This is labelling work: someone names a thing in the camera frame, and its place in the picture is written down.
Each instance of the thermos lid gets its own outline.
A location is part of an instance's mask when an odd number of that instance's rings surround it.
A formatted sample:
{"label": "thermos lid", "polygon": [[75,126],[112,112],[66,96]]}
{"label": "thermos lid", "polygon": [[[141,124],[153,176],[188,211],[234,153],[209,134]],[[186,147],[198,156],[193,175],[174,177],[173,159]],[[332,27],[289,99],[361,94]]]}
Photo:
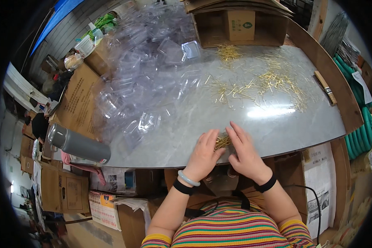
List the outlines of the thermos lid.
{"label": "thermos lid", "polygon": [[58,148],[62,148],[66,141],[67,129],[58,123],[54,123],[48,132],[48,142]]}

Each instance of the gray thermos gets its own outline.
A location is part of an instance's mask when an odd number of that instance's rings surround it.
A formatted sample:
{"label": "gray thermos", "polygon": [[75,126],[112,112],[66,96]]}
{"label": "gray thermos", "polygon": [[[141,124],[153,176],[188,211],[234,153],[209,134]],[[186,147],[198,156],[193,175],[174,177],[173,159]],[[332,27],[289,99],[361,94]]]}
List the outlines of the gray thermos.
{"label": "gray thermos", "polygon": [[106,163],[111,155],[108,145],[73,132],[58,123],[51,126],[48,142],[66,153],[99,163]]}

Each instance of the bottle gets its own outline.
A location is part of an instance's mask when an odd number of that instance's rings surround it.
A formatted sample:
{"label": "bottle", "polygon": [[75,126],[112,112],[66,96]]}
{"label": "bottle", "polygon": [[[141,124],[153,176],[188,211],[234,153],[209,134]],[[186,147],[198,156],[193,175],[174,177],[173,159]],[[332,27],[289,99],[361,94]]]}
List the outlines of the bottle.
{"label": "bottle", "polygon": [[99,141],[54,123],[48,132],[48,142],[71,155],[106,163],[110,159],[110,147]]}
{"label": "bottle", "polygon": [[97,46],[97,45],[99,45],[99,42],[101,41],[101,39],[104,38],[104,34],[102,33],[102,31],[100,29],[96,28],[95,25],[92,22],[90,22],[88,25],[89,25],[89,28],[92,31],[92,34],[95,37],[94,44],[95,44],[95,46]]}

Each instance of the fluorescent light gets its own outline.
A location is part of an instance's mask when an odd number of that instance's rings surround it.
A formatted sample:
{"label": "fluorescent light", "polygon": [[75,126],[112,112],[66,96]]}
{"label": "fluorescent light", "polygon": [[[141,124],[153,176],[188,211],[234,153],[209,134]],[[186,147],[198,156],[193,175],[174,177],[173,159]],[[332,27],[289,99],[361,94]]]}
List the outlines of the fluorescent light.
{"label": "fluorescent light", "polygon": [[290,114],[295,112],[293,108],[279,108],[279,107],[254,107],[252,111],[248,112],[248,117],[251,118],[262,118],[262,117],[270,117],[270,116],[280,116],[285,114]]}

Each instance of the hand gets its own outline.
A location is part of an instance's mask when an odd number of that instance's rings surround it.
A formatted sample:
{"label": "hand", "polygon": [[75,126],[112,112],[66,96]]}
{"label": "hand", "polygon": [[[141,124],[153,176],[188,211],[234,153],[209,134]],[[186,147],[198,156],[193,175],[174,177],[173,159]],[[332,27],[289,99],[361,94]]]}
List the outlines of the hand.
{"label": "hand", "polygon": [[213,167],[215,167],[218,159],[226,151],[225,148],[214,151],[218,134],[219,129],[210,129],[199,137],[189,162],[183,170],[183,174],[186,177],[198,182],[208,176]]}
{"label": "hand", "polygon": [[235,154],[229,156],[230,164],[235,171],[252,179],[258,185],[267,183],[273,172],[256,152],[251,136],[236,123],[230,122],[230,125],[232,128],[227,126],[226,132],[238,155],[238,157]]}

